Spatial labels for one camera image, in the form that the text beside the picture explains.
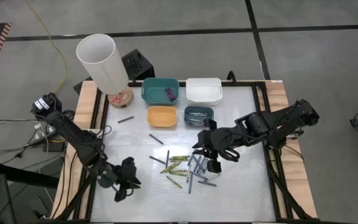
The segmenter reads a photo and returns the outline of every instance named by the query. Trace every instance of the round wooden base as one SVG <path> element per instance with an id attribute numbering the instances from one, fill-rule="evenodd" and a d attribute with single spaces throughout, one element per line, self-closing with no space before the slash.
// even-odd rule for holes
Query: round wooden base
<path id="1" fill-rule="evenodd" d="M 134 93 L 132 92 L 131 88 L 127 86 L 125 90 L 122 90 L 116 95 L 108 95 L 108 99 L 114 107 L 124 108 L 132 103 L 132 100 L 134 99 Z"/>

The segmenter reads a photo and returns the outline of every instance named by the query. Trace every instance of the black floor line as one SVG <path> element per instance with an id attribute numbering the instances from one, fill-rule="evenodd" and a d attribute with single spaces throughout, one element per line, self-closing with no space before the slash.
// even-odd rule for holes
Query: black floor line
<path id="1" fill-rule="evenodd" d="M 108 33 L 110 37 L 147 37 L 160 35 L 195 35 L 195 34 L 235 34 L 252 32 L 251 28 L 238 29 L 197 29 L 197 30 L 167 30 L 167 31 L 150 31 L 150 32 L 122 32 L 122 33 Z M 78 35 L 53 35 L 53 40 L 72 40 L 83 39 L 91 34 Z M 33 36 L 33 37 L 8 37 L 6 41 L 24 41 L 24 40 L 48 40 L 48 36 Z"/>
<path id="2" fill-rule="evenodd" d="M 352 29 L 358 29 L 358 25 L 271 27 L 271 28 L 259 28 L 258 31 L 259 32 L 293 32 L 293 31 L 352 30 Z"/>
<path id="3" fill-rule="evenodd" d="M 255 20 L 254 11 L 252 10 L 252 4 L 251 4 L 250 0 L 245 0 L 245 2 L 247 5 L 248 16 L 249 16 L 249 20 L 251 23 L 252 34 L 254 35 L 255 45 L 256 45 L 256 49 L 258 51 L 260 66 L 262 67 L 262 73 L 263 73 L 265 80 L 270 80 L 270 74 L 269 74 L 269 70 L 267 68 L 267 62 L 266 62 L 266 58 L 265 58 L 264 48 L 262 47 L 262 42 L 260 41 L 260 36 L 259 36 L 258 27 L 257 27 L 256 20 Z"/>

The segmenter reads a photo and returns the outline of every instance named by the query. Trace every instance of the yellow bowl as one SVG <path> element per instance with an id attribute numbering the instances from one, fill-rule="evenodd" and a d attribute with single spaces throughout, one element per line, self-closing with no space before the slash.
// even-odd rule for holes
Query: yellow bowl
<path id="1" fill-rule="evenodd" d="M 151 106 L 147 121 L 154 127 L 171 128 L 177 123 L 177 109 L 173 106 Z"/>

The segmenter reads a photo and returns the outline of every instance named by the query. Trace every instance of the yellow cable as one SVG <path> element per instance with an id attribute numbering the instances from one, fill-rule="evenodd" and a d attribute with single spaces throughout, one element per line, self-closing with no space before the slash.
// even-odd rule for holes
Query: yellow cable
<path id="1" fill-rule="evenodd" d="M 67 64 L 66 64 L 66 60 L 63 57 L 63 54 L 60 52 L 60 50 L 55 46 L 55 43 L 53 43 L 53 40 L 50 36 L 49 30 L 47 28 L 47 26 L 44 24 L 44 22 L 42 22 L 40 16 L 35 12 L 34 8 L 29 4 L 29 2 L 27 2 L 27 0 L 23 0 L 27 6 L 30 8 L 30 10 L 34 13 L 34 15 L 37 17 L 37 19 L 41 22 L 42 26 L 44 27 L 45 31 L 47 31 L 50 43 L 52 44 L 52 47 L 54 47 L 54 49 L 59 53 L 59 55 L 61 56 L 62 60 L 63 60 L 63 64 L 65 65 L 65 73 L 63 76 L 63 79 L 61 80 L 59 86 L 56 87 L 56 89 L 53 91 L 53 93 L 55 93 L 62 85 L 63 83 L 66 81 L 66 76 L 67 76 Z"/>
<path id="2" fill-rule="evenodd" d="M 49 140 L 49 142 L 57 142 L 57 143 L 60 143 L 60 142 L 65 142 L 66 140 L 62 139 L 62 140 Z"/>

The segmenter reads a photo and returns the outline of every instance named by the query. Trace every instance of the teal container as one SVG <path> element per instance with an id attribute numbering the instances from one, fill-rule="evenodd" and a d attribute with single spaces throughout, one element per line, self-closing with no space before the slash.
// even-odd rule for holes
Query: teal container
<path id="1" fill-rule="evenodd" d="M 169 100 L 165 89 L 170 88 L 175 100 Z M 146 78 L 142 84 L 142 98 L 148 105 L 173 106 L 179 96 L 179 82 L 175 78 Z"/>

